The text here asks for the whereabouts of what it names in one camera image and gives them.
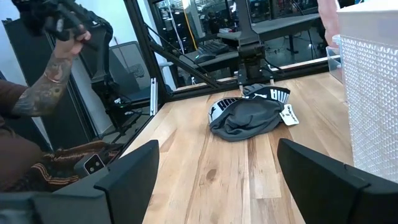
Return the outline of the white perforated laundry basket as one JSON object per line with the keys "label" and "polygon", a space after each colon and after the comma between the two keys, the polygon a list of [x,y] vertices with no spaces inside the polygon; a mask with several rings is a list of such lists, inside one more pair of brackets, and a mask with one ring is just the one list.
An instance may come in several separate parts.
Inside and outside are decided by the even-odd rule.
{"label": "white perforated laundry basket", "polygon": [[398,183],[398,0],[337,13],[354,166]]}

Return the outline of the medium clear plastic bin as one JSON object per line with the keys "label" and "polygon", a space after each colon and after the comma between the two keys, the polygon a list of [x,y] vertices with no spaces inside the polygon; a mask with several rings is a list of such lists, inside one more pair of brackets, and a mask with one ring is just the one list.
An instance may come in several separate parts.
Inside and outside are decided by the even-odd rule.
{"label": "medium clear plastic bin", "polygon": [[344,84],[343,67],[340,55],[341,37],[336,34],[332,37],[332,41],[337,47],[326,47],[326,55],[328,59],[329,73],[335,77],[340,83]]}

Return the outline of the grey mesh office chair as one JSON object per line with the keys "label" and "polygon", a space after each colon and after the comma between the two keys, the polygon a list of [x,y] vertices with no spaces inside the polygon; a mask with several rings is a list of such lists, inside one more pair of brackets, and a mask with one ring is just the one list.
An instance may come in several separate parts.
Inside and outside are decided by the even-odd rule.
{"label": "grey mesh office chair", "polygon": [[123,99],[137,102],[150,98],[150,75],[137,41],[109,48],[109,71]]}

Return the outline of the pink cloth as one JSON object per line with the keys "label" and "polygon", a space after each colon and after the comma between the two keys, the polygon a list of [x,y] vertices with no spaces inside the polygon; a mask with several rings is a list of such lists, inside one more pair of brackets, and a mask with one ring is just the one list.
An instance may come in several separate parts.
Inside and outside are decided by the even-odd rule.
{"label": "pink cloth", "polygon": [[330,47],[337,48],[333,36],[340,33],[337,10],[340,9],[338,0],[317,0],[318,12],[325,28],[325,39]]}

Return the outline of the dark desk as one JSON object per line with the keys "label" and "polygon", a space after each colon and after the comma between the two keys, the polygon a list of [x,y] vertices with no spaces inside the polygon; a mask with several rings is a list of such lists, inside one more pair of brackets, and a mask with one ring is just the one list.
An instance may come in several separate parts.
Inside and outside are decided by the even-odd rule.
{"label": "dark desk", "polygon": [[191,66],[194,69],[199,70],[200,72],[204,72],[204,70],[208,72],[212,72],[215,70],[219,70],[222,68],[230,67],[232,65],[237,65],[239,62],[238,51],[229,46],[229,52],[219,54],[215,59],[209,60],[203,63],[195,63],[195,57],[198,55],[197,51],[187,53],[179,56],[179,59]]}

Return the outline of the silver aluminium bracket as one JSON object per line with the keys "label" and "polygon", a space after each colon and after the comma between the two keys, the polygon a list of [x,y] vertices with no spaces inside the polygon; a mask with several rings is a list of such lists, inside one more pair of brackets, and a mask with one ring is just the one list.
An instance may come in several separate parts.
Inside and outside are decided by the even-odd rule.
{"label": "silver aluminium bracket", "polygon": [[150,115],[155,116],[158,111],[158,84],[156,78],[150,80]]}

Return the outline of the white paper tag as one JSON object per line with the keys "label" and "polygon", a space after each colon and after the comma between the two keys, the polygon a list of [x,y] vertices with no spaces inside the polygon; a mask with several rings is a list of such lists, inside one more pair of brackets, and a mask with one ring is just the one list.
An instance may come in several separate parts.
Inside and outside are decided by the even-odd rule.
{"label": "white paper tag", "polygon": [[291,104],[284,105],[284,109],[279,114],[283,122],[287,126],[293,126],[300,123],[293,111],[293,107]]}

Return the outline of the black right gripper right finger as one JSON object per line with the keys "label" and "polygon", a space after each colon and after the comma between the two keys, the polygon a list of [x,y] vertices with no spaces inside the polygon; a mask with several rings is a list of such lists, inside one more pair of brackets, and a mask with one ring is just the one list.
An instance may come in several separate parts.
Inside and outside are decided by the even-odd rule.
{"label": "black right gripper right finger", "polygon": [[277,157],[306,224],[398,224],[398,184],[279,139]]}

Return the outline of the dark grey Puma underwear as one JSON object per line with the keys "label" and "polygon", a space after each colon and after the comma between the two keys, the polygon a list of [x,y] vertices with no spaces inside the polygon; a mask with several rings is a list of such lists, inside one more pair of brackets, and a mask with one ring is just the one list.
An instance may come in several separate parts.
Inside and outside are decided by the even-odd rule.
{"label": "dark grey Puma underwear", "polygon": [[282,122],[289,95],[289,89],[279,86],[245,86],[243,96],[222,98],[209,108],[210,131],[229,142],[268,133]]}

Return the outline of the grey desk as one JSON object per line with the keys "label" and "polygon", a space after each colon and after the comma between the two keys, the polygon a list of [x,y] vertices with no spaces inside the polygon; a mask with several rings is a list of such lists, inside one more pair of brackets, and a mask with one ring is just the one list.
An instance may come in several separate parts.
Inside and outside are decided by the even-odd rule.
{"label": "grey desk", "polygon": [[237,41],[238,49],[231,53],[221,54],[217,56],[217,59],[222,61],[232,58],[243,60],[264,58],[265,41],[308,30],[312,22],[319,18],[319,14],[307,14],[263,21],[254,26],[245,19],[242,21],[240,31],[218,34],[221,39]]}

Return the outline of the black keyboard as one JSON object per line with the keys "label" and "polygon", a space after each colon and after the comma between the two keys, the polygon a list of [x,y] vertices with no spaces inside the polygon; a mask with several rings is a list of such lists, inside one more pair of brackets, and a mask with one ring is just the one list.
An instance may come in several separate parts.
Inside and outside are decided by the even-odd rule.
{"label": "black keyboard", "polygon": [[229,52],[229,46],[219,42],[210,42],[199,46],[197,50],[199,55],[219,55]]}

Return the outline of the black upright panel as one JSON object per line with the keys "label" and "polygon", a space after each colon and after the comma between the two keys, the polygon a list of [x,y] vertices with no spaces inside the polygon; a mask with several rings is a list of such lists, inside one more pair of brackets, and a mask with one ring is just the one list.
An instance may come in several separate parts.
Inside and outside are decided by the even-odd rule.
{"label": "black upright panel", "polygon": [[[2,21],[7,38],[16,56],[17,68],[21,69],[26,85],[32,85],[42,75],[53,50],[53,40],[49,35],[33,37],[21,20]],[[22,137],[38,144],[45,152],[68,149],[98,140],[88,107],[84,101],[76,79],[87,77],[81,68],[71,74],[67,89],[55,111],[39,118],[7,119],[12,129]]]}

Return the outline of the person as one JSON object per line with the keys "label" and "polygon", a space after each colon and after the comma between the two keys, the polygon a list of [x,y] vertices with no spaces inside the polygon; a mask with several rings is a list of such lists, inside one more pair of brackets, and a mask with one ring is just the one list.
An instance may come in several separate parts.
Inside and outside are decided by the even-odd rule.
{"label": "person", "polygon": [[0,80],[0,192],[53,192],[79,180],[74,166],[95,153],[108,164],[123,150],[122,144],[94,141],[53,153],[41,151],[34,142],[18,135],[5,118],[27,88]]}

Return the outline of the person's forearm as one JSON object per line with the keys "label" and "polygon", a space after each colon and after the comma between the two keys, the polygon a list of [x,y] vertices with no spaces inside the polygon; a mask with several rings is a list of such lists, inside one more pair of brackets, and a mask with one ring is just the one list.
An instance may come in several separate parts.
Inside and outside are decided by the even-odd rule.
{"label": "person's forearm", "polygon": [[11,114],[39,117],[51,114],[70,79],[73,58],[52,53],[43,75],[19,97]]}

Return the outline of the black computer mouse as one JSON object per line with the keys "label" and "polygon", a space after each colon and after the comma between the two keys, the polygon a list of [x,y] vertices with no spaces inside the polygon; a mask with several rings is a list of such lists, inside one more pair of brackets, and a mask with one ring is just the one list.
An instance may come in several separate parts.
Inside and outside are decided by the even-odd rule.
{"label": "black computer mouse", "polygon": [[207,62],[209,60],[213,60],[216,58],[216,54],[211,54],[211,53],[199,53],[195,57],[195,63],[203,63]]}

